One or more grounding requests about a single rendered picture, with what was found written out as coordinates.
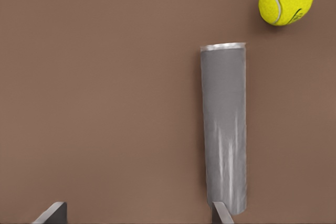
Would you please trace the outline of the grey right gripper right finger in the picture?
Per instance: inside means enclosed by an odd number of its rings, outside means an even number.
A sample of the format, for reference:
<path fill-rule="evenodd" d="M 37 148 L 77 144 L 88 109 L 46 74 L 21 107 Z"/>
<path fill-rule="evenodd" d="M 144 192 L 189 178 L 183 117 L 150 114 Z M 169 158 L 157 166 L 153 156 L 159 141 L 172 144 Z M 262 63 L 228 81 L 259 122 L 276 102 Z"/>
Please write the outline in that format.
<path fill-rule="evenodd" d="M 234 221 L 223 202 L 212 202 L 212 224 L 234 224 Z"/>

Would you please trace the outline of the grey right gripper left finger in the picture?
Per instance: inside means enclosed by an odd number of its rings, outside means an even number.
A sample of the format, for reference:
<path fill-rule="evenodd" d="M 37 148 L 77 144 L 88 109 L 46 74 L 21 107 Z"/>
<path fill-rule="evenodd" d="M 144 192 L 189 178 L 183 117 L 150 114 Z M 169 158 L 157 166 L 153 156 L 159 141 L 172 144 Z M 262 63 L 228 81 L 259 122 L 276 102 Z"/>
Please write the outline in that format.
<path fill-rule="evenodd" d="M 31 224 L 68 224 L 67 203 L 55 202 Z"/>

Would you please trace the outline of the grey tennis ball tube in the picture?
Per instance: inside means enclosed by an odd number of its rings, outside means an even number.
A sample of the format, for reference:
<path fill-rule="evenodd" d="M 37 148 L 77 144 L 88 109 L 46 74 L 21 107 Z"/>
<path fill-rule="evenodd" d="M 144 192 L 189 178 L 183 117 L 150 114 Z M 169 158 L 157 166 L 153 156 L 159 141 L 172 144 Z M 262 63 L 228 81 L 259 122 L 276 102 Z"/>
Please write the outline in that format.
<path fill-rule="evenodd" d="M 201 75 L 207 202 L 238 215 L 247 204 L 245 43 L 202 47 Z"/>

